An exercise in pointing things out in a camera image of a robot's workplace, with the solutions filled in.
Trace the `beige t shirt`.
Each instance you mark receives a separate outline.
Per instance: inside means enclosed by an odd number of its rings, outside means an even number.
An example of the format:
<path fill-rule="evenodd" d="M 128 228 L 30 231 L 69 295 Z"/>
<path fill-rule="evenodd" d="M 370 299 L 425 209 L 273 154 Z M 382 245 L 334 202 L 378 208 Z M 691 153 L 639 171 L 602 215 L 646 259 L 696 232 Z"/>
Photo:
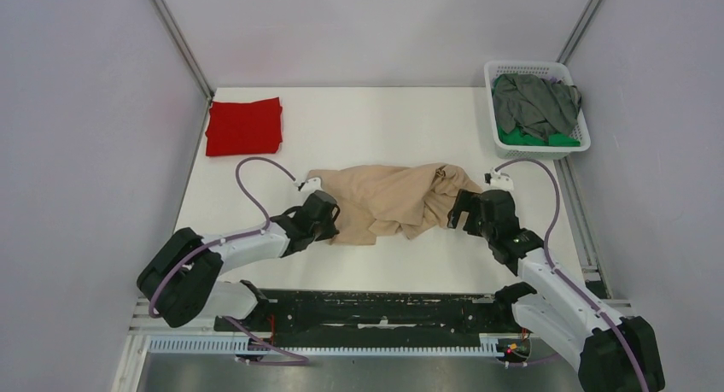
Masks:
<path fill-rule="evenodd" d="M 401 234 L 412 240 L 445 228 L 461 190 L 482 192 L 462 168 L 445 163 L 418 167 L 363 165 L 342 170 L 314 169 L 321 189 L 337 201 L 339 233 L 332 244 L 369 246 L 379 237 Z"/>

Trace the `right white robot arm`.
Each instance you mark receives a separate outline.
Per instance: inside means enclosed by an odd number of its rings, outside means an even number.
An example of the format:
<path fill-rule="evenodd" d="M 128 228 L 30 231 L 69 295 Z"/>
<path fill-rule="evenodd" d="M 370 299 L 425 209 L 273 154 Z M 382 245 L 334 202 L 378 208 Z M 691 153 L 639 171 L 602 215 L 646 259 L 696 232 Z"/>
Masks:
<path fill-rule="evenodd" d="M 505 190 L 460 190 L 447 226 L 488 242 L 519 281 L 495 293 L 495 324 L 532 331 L 576 371 L 585 391 L 661 391 L 666 381 L 655 331 L 572 280 L 543 238 L 523 228 Z"/>

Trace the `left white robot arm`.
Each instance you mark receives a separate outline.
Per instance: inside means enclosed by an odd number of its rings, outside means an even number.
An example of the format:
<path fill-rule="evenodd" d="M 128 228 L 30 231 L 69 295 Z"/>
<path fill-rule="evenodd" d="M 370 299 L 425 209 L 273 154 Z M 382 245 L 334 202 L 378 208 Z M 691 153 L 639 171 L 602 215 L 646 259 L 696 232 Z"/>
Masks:
<path fill-rule="evenodd" d="M 248 330 L 268 319 L 268 307 L 252 284 L 220 281 L 220 276 L 262 260 L 299 253 L 338 234 L 340 208 L 328 193 L 316 190 L 300 206 L 271 217 L 252 230 L 227 236 L 202 236 L 189 227 L 175 231 L 137 277 L 149 300 L 151 316 L 170 327 L 187 325 L 199 315 L 236 318 Z"/>

